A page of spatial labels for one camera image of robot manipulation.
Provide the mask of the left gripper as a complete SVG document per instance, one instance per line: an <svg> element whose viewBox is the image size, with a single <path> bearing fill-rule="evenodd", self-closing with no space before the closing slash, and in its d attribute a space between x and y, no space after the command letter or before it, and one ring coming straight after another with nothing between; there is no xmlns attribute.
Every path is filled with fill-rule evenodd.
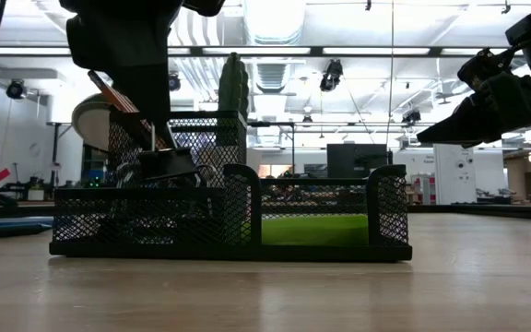
<svg viewBox="0 0 531 332"><path fill-rule="evenodd" d="M108 76L155 126L166 148L176 143L168 128L171 112L166 64L170 25L183 0L60 0L74 14L66 37L76 65L111 69Z"/></svg>

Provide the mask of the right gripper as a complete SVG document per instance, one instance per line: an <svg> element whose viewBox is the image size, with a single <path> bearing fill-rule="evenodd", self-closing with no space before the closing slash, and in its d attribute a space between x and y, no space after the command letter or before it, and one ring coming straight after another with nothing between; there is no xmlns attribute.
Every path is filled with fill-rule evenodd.
<svg viewBox="0 0 531 332"><path fill-rule="evenodd" d="M473 148L501 139L501 135L531 125L531 76L511 70L516 53L480 50L458 70L458 78L473 93L446 119L417 134L421 143L460 143Z"/></svg>

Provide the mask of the orange pencil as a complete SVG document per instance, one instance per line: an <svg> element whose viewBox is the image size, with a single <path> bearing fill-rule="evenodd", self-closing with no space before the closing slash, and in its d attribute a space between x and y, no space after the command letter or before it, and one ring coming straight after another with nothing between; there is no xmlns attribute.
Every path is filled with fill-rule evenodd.
<svg viewBox="0 0 531 332"><path fill-rule="evenodd" d="M113 87L104 86L100 92L108 102L111 121L117 123L140 147L153 150L176 146L166 123L155 124L128 97Z"/></svg>
<svg viewBox="0 0 531 332"><path fill-rule="evenodd" d="M109 102L111 121L121 126L141 148L153 150L156 147L154 126L125 95L108 85L95 71L89 70L88 77Z"/></svg>

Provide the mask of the black mesh desk organizer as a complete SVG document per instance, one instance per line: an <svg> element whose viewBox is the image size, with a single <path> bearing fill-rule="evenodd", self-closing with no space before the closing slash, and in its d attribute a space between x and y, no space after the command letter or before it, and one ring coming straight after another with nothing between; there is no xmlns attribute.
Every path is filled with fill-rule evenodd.
<svg viewBox="0 0 531 332"><path fill-rule="evenodd" d="M277 261L407 261L406 169L384 165L366 178L262 179L246 161L247 125L239 113L179 112L170 119L195 165L217 175L210 187L194 176L145 182L141 148L110 119L102 184L55 192L52 255ZM118 165L131 162L128 184L116 187ZM367 246L262 244L262 222L308 216L366 215Z"/></svg>

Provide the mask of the green sticky note pad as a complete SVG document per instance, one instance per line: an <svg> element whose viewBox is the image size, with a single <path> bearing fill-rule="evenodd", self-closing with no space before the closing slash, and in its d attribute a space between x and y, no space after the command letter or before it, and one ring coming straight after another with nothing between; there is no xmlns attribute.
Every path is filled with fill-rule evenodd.
<svg viewBox="0 0 531 332"><path fill-rule="evenodd" d="M262 244L301 246L367 246L366 215L308 216L262 222Z"/></svg>

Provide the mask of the dark brown pen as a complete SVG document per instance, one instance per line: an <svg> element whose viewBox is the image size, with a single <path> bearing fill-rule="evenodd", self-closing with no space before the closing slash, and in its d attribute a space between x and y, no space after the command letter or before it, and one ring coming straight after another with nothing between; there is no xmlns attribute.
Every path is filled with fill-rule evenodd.
<svg viewBox="0 0 531 332"><path fill-rule="evenodd" d="M46 224L13 224L0 225L0 238L34 235L49 231L52 227Z"/></svg>

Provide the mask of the white building column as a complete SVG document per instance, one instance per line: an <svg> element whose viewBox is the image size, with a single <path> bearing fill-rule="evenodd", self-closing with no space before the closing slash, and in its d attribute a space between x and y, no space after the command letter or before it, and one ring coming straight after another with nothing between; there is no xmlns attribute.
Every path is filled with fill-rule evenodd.
<svg viewBox="0 0 531 332"><path fill-rule="evenodd" d="M434 144L436 202L438 205L477 202L472 149Z"/></svg>

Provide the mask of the green cactus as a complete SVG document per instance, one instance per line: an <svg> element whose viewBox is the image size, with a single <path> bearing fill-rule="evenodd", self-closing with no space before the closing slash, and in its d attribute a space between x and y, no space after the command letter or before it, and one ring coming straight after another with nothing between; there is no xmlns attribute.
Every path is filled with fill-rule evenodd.
<svg viewBox="0 0 531 332"><path fill-rule="evenodd" d="M237 111L248 117L249 85L245 63L237 53L231 53L222 67L218 86L218 109Z"/></svg>

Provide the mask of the black computer monitor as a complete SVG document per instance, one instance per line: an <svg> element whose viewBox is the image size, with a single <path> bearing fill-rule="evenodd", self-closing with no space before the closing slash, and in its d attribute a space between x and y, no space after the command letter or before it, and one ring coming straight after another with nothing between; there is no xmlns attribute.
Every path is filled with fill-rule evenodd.
<svg viewBox="0 0 531 332"><path fill-rule="evenodd" d="M388 151L382 144L328 144L326 158L329 178L366 178L388 164Z"/></svg>

